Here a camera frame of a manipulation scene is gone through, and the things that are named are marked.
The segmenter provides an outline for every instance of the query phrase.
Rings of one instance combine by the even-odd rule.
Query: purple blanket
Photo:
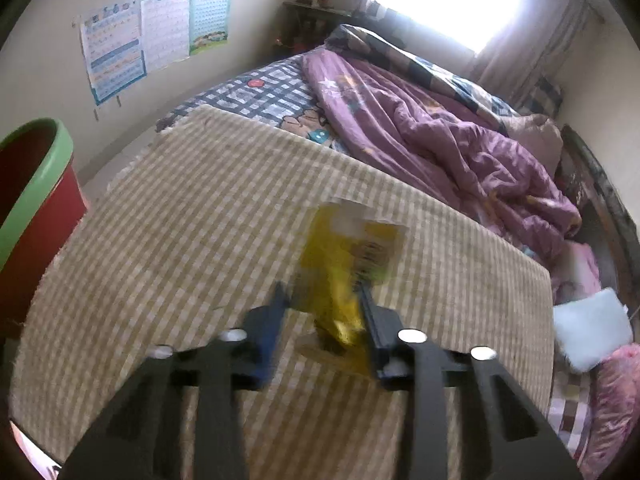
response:
[[[517,247],[531,248],[546,263],[561,251],[564,236],[580,225],[578,210],[544,167],[514,140],[483,127],[462,104],[441,104],[433,97],[437,94],[325,48],[306,54],[302,66],[355,158]]]

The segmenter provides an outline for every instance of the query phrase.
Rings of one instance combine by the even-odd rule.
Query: poster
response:
[[[190,54],[226,42],[230,0],[191,0]]]
[[[146,75],[140,0],[124,0],[82,17],[82,51],[95,103]]]
[[[151,72],[189,57],[190,0],[142,0],[146,69]]]

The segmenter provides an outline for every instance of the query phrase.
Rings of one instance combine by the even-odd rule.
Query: white star print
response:
[[[324,81],[319,82],[321,85],[324,85],[326,88],[338,88],[335,84],[335,81],[331,81],[330,79],[324,78]]]

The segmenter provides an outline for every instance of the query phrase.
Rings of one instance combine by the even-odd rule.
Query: trash can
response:
[[[0,337],[19,337],[40,278],[86,212],[72,155],[54,119],[0,140]]]

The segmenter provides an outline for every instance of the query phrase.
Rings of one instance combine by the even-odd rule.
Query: yellow plastic package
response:
[[[403,226],[373,220],[369,208],[349,200],[321,205],[309,229],[292,307],[314,316],[320,346],[334,354],[348,353],[354,371],[366,373],[367,364],[353,286],[357,280],[384,281],[404,232]]]

